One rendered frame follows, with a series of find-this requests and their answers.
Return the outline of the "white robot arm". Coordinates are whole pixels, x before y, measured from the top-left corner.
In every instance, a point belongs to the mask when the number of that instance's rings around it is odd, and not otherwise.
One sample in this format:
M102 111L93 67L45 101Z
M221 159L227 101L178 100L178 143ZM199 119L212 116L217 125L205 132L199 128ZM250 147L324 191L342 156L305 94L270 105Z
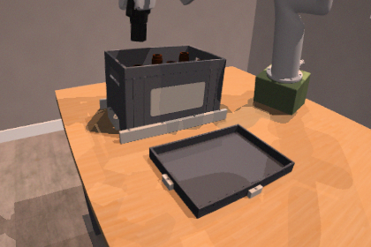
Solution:
M275 30L271 66L267 76L280 83L302 80L299 67L305 26L299 13L326 15L333 0L274 0ZM300 64L299 64L300 63Z

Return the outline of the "dark grey crate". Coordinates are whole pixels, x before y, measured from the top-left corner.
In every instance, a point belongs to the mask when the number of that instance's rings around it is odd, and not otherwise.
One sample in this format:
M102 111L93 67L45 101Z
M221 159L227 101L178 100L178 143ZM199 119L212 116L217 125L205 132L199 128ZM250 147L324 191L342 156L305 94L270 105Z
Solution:
M189 62L178 62L180 52L189 53ZM162 54L163 63L152 64L153 54ZM226 65L220 56L179 45L107 50L104 59L107 107L121 131L220 109Z

